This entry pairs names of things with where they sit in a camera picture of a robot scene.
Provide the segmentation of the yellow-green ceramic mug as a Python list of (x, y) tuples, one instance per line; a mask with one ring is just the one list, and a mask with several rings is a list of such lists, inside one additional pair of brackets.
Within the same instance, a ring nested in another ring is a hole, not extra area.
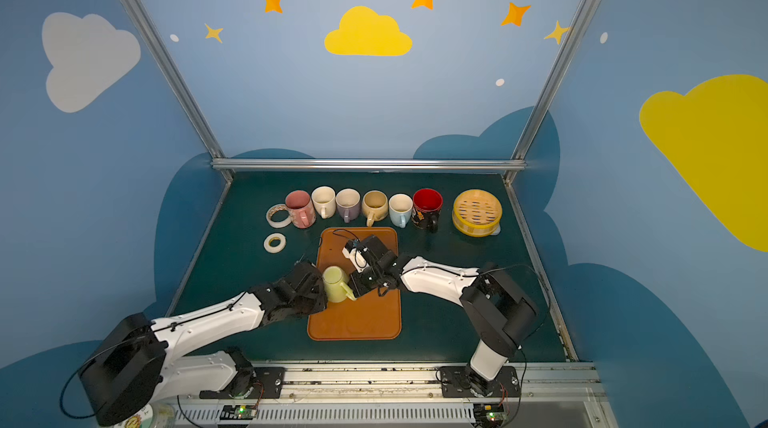
[(339, 266), (329, 266), (322, 275), (326, 297), (329, 303), (341, 303), (356, 300), (352, 288), (348, 285), (349, 275)]

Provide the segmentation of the light blue ceramic mug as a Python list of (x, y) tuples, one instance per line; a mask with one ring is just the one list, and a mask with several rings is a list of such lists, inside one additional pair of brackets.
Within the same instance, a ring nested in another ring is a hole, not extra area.
[(389, 219), (398, 228), (406, 228), (413, 210), (412, 198), (404, 193), (394, 194), (389, 198)]

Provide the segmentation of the beige ceramic teapot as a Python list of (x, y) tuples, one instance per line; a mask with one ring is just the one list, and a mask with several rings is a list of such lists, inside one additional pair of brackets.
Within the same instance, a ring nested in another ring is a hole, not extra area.
[(389, 214), (387, 195), (380, 190), (366, 192), (362, 198), (362, 212), (367, 227), (372, 227), (375, 222), (384, 220)]

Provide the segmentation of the purple ceramic mug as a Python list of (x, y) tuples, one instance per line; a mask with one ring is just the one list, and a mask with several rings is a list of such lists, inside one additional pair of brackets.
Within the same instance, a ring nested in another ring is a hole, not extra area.
[(361, 195), (353, 188), (344, 188), (336, 194), (336, 206), (339, 217), (344, 223), (350, 223), (360, 216)]

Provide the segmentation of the black patterned mug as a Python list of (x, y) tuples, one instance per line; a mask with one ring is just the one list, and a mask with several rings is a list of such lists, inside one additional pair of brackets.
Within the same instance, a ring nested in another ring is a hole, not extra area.
[(412, 200), (412, 223), (419, 229), (436, 232), (444, 204), (442, 195), (435, 189), (421, 188), (414, 193)]

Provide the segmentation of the pink ghost pattern mug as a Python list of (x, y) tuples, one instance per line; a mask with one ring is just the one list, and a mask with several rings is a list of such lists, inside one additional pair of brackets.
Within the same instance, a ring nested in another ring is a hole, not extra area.
[(285, 198), (291, 222), (300, 229), (310, 228), (316, 222), (312, 198), (305, 190), (294, 190)]

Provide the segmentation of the white ceramic mug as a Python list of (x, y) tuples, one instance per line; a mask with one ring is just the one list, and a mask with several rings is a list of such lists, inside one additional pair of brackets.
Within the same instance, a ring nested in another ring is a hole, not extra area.
[(316, 213), (322, 219), (336, 214), (336, 191), (330, 186), (319, 186), (312, 191), (311, 200)]

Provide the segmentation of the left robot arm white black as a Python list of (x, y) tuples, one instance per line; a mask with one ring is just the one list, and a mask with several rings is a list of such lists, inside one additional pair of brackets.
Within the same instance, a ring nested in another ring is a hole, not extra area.
[(298, 262), (284, 277), (182, 315), (125, 317), (78, 369), (97, 423), (116, 425), (146, 405), (188, 394), (213, 398), (266, 395), (256, 368), (235, 347), (196, 350), (241, 332), (327, 307), (320, 270)]

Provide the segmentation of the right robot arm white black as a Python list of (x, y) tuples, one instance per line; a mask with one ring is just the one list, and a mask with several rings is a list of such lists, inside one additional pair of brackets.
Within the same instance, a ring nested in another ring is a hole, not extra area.
[(479, 342), (463, 368), (437, 372), (445, 398), (501, 397), (521, 392), (521, 378), (504, 365), (520, 349), (538, 318), (538, 307), (507, 274), (485, 268), (454, 267), (422, 256), (395, 254), (379, 237), (348, 240), (342, 254), (353, 264), (351, 290), (356, 297), (393, 289), (432, 295), (461, 306)]

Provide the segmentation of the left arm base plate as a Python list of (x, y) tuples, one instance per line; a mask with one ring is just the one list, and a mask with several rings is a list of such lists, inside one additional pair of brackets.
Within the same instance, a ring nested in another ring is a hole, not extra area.
[(234, 378), (219, 391), (205, 390), (200, 399), (258, 400), (281, 396), (286, 370), (284, 367), (256, 366), (239, 368)]

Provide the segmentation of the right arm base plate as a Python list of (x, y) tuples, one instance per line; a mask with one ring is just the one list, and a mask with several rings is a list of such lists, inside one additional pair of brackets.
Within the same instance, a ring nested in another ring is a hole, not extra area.
[(513, 366), (503, 366), (486, 380), (469, 366), (442, 366), (436, 372), (444, 398), (502, 398), (521, 394), (521, 382)]

